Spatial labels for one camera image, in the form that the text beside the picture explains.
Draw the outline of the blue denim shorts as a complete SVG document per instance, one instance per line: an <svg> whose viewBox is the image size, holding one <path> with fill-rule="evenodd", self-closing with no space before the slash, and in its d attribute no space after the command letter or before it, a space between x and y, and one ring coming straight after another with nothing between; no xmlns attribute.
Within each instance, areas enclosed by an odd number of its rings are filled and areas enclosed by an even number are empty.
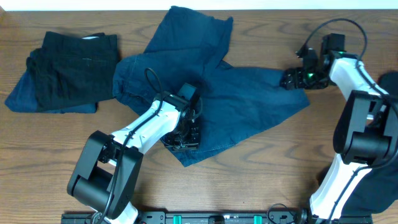
<svg viewBox="0 0 398 224"><path fill-rule="evenodd" d="M280 70L225 62L232 30L232 18L220 20L174 6L145 51L116 66L113 95L137 114L146 112L155 97L150 81L171 93L185 83L198 88L201 141L196 150L175 153L183 166L273 128L309 105L303 90L280 86Z"/></svg>

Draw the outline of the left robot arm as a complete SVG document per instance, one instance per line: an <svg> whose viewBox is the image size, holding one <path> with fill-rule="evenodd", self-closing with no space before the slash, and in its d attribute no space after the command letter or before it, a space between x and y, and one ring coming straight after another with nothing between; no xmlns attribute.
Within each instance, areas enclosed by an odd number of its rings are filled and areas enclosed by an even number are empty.
<svg viewBox="0 0 398 224"><path fill-rule="evenodd" d="M134 222L131 205L144 154L162 141L171 151L199 147L201 103L196 93L159 93L151 107L137 120L112 134L95 131L86 141L67 185L67 192L95 213L84 223Z"/></svg>

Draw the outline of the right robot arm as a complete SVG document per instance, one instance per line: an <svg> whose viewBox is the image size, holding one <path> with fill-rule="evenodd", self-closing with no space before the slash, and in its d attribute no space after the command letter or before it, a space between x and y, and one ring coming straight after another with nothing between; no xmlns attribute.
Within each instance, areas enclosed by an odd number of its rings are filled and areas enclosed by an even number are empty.
<svg viewBox="0 0 398 224"><path fill-rule="evenodd" d="M287 90L319 90L333 83L346 100L333 134L333 162L300 223L338 223L362 179L397 158L397 100L369 76L359 56L340 47L322 53L318 57L302 47L296 53L302 67L286 70L280 83Z"/></svg>

